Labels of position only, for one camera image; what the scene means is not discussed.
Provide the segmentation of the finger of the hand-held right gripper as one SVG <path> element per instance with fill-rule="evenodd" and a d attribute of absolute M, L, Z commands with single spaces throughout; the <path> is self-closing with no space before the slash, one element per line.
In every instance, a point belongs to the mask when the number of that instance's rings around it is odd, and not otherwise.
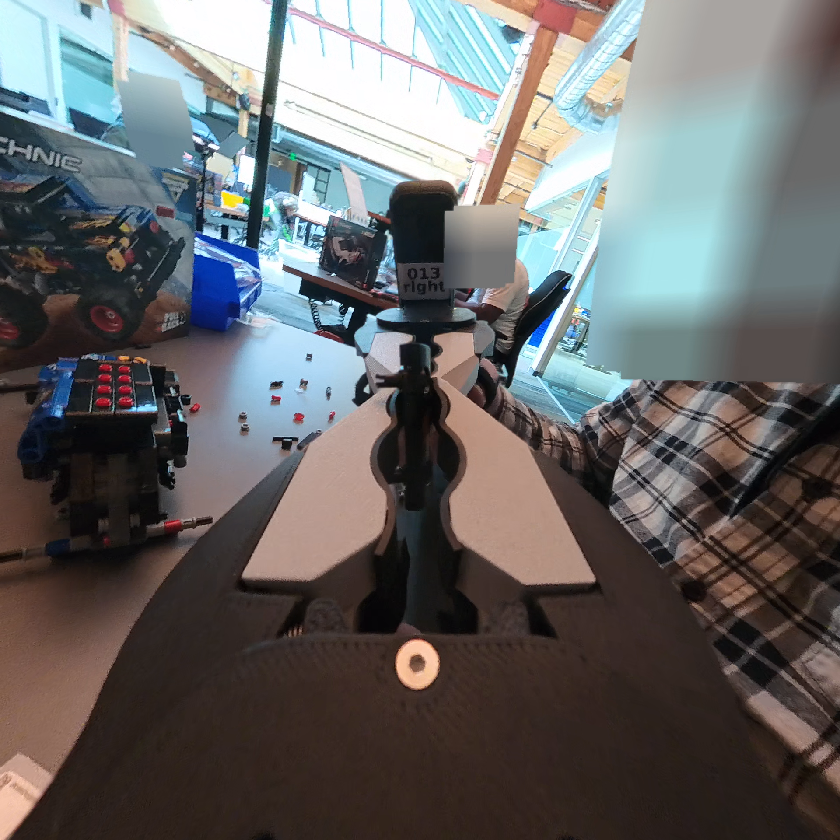
<path fill-rule="evenodd" d="M 364 336 L 364 378 L 372 395 L 379 389 L 380 377 L 393 375 L 401 369 L 402 344 L 402 332 L 377 330 Z"/>
<path fill-rule="evenodd" d="M 441 332 L 432 338 L 433 379 L 445 382 L 463 396 L 476 385 L 480 352 L 473 330 Z"/>

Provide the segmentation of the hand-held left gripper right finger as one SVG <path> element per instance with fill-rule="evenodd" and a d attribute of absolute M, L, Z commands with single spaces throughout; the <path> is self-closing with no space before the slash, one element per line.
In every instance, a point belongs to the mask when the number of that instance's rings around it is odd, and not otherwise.
<path fill-rule="evenodd" d="M 452 385 L 436 385 L 434 581 L 441 627 L 482 632 L 597 578 L 536 455 Z"/>

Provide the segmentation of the black brick beam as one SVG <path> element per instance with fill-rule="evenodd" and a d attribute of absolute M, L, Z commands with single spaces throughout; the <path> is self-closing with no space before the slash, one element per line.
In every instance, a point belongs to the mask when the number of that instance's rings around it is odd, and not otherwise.
<path fill-rule="evenodd" d="M 395 412 L 403 435 L 403 456 L 399 466 L 403 484 L 403 505 L 407 511 L 421 511 L 426 505 L 432 476 L 428 443 L 431 408 L 431 355 L 423 343 L 405 343 L 400 348 L 401 370 L 397 376 Z"/>

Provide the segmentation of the blue black brick truck model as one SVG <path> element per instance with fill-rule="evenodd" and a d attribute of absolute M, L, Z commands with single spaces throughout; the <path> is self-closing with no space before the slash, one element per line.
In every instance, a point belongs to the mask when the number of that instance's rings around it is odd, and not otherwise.
<path fill-rule="evenodd" d="M 214 523 L 169 518 L 161 507 L 161 489 L 173 490 L 186 466 L 187 415 L 199 407 L 173 370 L 92 353 L 58 359 L 37 383 L 4 385 L 7 392 L 24 392 L 32 407 L 17 443 L 23 477 L 51 484 L 67 535 L 3 551 L 3 563 L 126 549 Z"/>

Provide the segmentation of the person's right forearm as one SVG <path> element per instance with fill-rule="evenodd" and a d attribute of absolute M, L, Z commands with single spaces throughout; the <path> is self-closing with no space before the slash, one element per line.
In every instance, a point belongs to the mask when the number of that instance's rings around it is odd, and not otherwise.
<path fill-rule="evenodd" d="M 488 413 L 534 452 L 550 457 L 603 506 L 613 503 L 613 483 L 637 399 L 632 388 L 601 404 L 574 424 L 559 423 L 511 396 L 502 386 L 500 405 Z"/>

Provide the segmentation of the grey desk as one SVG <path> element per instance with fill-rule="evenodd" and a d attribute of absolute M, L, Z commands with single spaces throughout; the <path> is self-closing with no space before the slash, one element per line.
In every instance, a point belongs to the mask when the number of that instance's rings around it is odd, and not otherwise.
<path fill-rule="evenodd" d="M 354 385 L 364 372 L 350 346 L 271 323 L 255 329 L 192 329 L 138 355 L 165 364 L 186 393 L 191 378 L 242 352 L 283 354 L 311 342 L 330 359 L 339 387 L 339 421 L 354 410 Z M 188 419 L 187 466 L 164 491 L 169 518 L 211 516 L 216 522 L 282 459 L 278 449 L 229 445 L 220 449 L 197 435 Z M 87 722 L 98 693 L 131 626 L 163 579 L 202 531 L 147 543 L 118 559 L 97 554 L 51 562 L 2 563 L 1 761 L 22 753 L 55 774 Z"/>

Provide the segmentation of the dark toy car set box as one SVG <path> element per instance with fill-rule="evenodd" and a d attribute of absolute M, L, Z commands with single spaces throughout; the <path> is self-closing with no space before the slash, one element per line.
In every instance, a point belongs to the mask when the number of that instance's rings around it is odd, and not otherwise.
<path fill-rule="evenodd" d="M 371 291 L 385 252 L 385 229 L 380 225 L 366 227 L 334 215 L 325 228 L 320 270 L 358 289 Z"/>

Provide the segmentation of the wooden background table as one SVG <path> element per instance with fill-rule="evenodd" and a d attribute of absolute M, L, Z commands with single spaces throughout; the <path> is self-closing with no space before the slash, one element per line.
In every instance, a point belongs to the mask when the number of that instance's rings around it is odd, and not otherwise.
<path fill-rule="evenodd" d="M 374 311 L 398 308 L 396 299 L 375 295 L 370 291 L 357 288 L 337 276 L 330 275 L 310 262 L 284 258 L 282 269 L 286 273 L 297 277 L 301 284 L 306 283 L 312 287 L 318 287 L 320 291 L 316 292 L 313 298 L 318 298 L 321 295 L 345 304 L 349 308 L 368 308 Z"/>

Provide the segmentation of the black office chair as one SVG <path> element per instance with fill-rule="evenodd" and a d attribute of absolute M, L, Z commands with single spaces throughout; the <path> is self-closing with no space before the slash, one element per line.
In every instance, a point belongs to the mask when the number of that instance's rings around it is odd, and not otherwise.
<path fill-rule="evenodd" d="M 540 286 L 529 296 L 527 305 L 513 331 L 511 347 L 503 353 L 495 350 L 493 361 L 503 368 L 505 386 L 510 386 L 516 369 L 520 352 L 530 337 L 546 319 L 551 319 L 560 304 L 569 294 L 573 275 L 568 271 L 555 270 L 546 276 Z"/>

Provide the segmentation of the scattered small brick pieces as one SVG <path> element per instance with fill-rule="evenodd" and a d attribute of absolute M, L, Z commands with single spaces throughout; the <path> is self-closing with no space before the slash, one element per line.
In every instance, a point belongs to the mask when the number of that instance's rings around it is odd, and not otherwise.
<path fill-rule="evenodd" d="M 338 418 L 339 387 L 330 359 L 307 342 L 285 353 L 239 353 L 191 378 L 191 420 L 216 448 L 270 447 L 283 455 Z"/>

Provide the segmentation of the blue plastic bin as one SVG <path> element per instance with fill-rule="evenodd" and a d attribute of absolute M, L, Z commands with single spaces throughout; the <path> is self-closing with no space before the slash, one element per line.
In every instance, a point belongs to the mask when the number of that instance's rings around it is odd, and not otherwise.
<path fill-rule="evenodd" d="M 195 233 L 192 327 L 227 331 L 252 310 L 262 287 L 256 250 Z"/>

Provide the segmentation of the black metal pole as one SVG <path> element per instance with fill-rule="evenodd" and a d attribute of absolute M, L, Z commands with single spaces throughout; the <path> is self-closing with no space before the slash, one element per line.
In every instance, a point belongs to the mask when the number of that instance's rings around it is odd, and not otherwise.
<path fill-rule="evenodd" d="M 255 173 L 248 206 L 246 245 L 257 251 L 263 226 L 270 146 L 277 109 L 277 90 L 287 24 L 288 1 L 273 1 L 270 7 L 266 74 L 261 94 Z"/>

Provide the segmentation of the person's plaid shirt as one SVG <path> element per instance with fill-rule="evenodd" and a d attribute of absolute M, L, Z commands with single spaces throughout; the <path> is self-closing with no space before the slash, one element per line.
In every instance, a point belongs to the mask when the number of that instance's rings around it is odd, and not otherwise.
<path fill-rule="evenodd" d="M 581 482 L 688 596 L 789 803 L 838 838 L 838 385 L 636 382 Z"/>

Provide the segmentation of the toy truck set box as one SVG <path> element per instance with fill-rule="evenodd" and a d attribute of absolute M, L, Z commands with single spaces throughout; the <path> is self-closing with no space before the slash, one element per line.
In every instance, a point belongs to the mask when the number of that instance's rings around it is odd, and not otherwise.
<path fill-rule="evenodd" d="M 187 336 L 196 188 L 2 108 L 1 372 Z"/>

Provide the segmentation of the silver ventilation duct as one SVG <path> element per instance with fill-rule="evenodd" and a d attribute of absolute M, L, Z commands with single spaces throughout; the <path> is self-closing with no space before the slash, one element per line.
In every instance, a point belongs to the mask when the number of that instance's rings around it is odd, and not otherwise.
<path fill-rule="evenodd" d="M 645 1 L 615 3 L 557 84 L 553 105 L 573 129 L 598 134 L 617 128 L 623 100 L 601 103 L 588 94 L 636 40 L 644 7 Z"/>

